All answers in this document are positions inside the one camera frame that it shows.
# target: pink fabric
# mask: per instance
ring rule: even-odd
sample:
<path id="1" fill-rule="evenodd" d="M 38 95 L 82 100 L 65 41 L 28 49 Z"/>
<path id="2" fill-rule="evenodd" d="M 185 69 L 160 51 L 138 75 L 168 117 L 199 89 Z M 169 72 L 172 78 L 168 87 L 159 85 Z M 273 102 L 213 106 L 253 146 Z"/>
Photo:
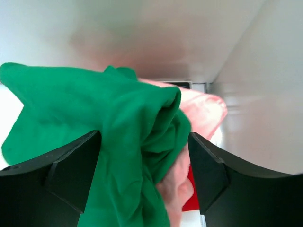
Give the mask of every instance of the pink fabric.
<path id="1" fill-rule="evenodd" d="M 159 87 L 173 86 L 171 84 L 146 79 L 140 79 L 140 81 Z M 210 140 L 227 114 L 227 108 L 224 101 L 217 96 L 204 94 L 199 91 L 185 88 L 180 88 L 180 90 L 182 93 L 180 109 L 191 121 L 192 130 Z M 192 169 L 191 167 L 186 168 L 186 163 L 189 165 L 188 150 L 186 153 L 179 156 L 172 168 L 174 171 L 174 181 L 178 191 L 174 202 L 174 208 L 172 209 L 171 205 L 167 205 L 167 211 L 172 226 L 178 226 L 182 207 L 183 211 L 199 209 Z"/>

